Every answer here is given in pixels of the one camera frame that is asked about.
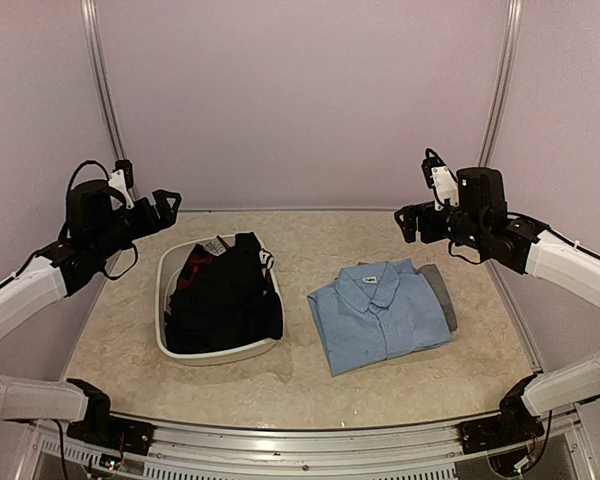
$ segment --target gray fabric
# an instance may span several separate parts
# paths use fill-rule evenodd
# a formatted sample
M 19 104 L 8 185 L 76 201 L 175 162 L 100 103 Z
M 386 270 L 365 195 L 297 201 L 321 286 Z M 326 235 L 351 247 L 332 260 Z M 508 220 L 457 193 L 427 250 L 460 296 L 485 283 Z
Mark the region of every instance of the gray fabric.
M 447 291 L 447 286 L 444 284 L 444 278 L 438 266 L 434 263 L 429 265 L 423 265 L 416 270 L 416 274 L 422 275 L 425 280 L 431 286 L 431 290 L 435 294 L 442 311 L 444 312 L 444 318 L 449 326 L 449 331 L 455 332 L 458 329 L 458 319 L 456 318 L 456 312 L 453 310 L 453 304 L 451 303 L 451 297 Z

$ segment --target work surface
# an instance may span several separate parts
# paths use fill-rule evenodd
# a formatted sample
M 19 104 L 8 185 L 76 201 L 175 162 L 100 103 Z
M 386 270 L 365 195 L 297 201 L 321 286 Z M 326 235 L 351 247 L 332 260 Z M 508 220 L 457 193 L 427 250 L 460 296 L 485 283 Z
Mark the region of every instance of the work surface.
M 155 338 L 160 256 L 216 234 L 254 231 L 276 259 L 283 339 L 238 363 L 187 367 Z M 390 212 L 183 213 L 137 242 L 138 264 L 108 282 L 67 369 L 106 392 L 121 413 L 245 428 L 324 429 L 441 420 L 495 410 L 531 373 L 484 266 L 449 257 L 446 242 L 404 243 Z M 453 341 L 332 377 L 307 295 L 358 262 L 436 263 L 458 317 Z M 115 270 L 130 264 L 125 253 Z

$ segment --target white bracket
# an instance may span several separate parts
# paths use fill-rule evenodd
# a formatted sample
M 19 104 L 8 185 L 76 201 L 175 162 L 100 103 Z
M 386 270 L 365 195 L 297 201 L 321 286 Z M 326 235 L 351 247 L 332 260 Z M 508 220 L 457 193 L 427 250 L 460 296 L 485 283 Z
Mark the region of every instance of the white bracket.
M 127 190 L 127 183 L 124 181 L 124 172 L 122 170 L 116 170 L 111 174 L 111 178 L 109 178 L 109 186 L 111 188 L 115 188 L 124 195 L 127 210 L 131 210 L 133 208 L 133 199 L 131 198 L 131 195 L 129 195 L 129 190 Z M 120 202 L 115 198 L 112 198 L 111 204 L 115 209 L 118 207 Z
M 453 179 L 448 167 L 435 167 L 431 169 L 431 177 L 433 178 L 433 188 L 436 189 L 436 194 L 441 202 L 449 200 L 449 205 L 457 207 L 458 203 L 458 185 Z M 442 210 L 444 205 L 438 203 L 436 199 L 436 210 Z

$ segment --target black clothing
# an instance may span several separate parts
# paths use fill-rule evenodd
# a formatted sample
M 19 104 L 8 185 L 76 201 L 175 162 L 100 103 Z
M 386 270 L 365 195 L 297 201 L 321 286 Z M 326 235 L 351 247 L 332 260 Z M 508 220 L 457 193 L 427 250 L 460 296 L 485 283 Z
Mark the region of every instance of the black clothing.
M 281 338 L 280 297 L 269 272 L 263 275 L 256 236 L 237 234 L 235 246 L 218 257 L 200 248 L 196 245 L 185 266 L 189 283 L 180 281 L 181 273 L 171 313 L 165 314 L 167 348 L 206 353 Z

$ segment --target shirt collar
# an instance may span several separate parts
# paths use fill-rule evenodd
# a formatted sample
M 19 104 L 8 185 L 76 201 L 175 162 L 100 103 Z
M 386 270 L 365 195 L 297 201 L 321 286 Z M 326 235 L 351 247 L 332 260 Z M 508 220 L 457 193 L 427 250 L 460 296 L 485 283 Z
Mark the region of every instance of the shirt collar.
M 373 298 L 369 298 L 355 282 L 371 276 L 377 276 L 379 279 Z M 343 268 L 336 280 L 335 289 L 353 308 L 365 312 L 371 303 L 378 307 L 388 307 L 393 301 L 398 285 L 400 285 L 400 277 L 396 269 L 390 263 L 383 262 Z

